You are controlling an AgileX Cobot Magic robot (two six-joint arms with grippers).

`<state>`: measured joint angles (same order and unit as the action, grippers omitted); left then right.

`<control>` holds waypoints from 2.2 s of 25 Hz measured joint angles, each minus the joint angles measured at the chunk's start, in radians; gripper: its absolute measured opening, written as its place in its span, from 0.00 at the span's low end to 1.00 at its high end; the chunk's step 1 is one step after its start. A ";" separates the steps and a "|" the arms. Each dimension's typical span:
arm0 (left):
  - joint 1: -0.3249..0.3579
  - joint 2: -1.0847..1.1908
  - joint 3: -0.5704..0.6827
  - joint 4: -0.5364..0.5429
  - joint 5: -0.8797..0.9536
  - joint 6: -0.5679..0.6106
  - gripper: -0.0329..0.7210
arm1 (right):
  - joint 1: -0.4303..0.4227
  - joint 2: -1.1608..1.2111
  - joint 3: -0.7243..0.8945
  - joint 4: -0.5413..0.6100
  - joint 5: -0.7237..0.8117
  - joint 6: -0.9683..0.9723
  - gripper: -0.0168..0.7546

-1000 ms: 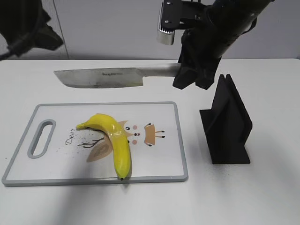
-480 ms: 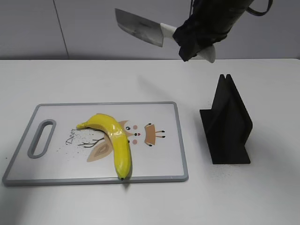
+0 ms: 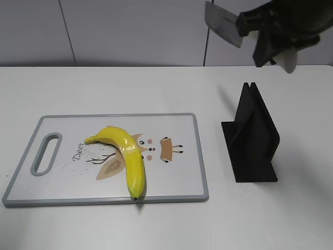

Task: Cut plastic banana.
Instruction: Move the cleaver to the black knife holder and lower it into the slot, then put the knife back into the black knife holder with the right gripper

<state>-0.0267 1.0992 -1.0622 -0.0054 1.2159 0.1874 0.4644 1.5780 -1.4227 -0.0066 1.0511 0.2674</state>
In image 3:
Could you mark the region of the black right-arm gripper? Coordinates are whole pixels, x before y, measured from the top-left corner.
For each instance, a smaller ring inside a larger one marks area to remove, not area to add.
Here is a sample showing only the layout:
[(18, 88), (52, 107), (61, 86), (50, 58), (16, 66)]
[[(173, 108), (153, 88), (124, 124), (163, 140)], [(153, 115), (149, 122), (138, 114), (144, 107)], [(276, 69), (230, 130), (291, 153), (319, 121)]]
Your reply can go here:
[(256, 67), (295, 67), (298, 51), (317, 45), (331, 27), (332, 1), (269, 1), (241, 12), (236, 20), (240, 37), (260, 31), (253, 52)]

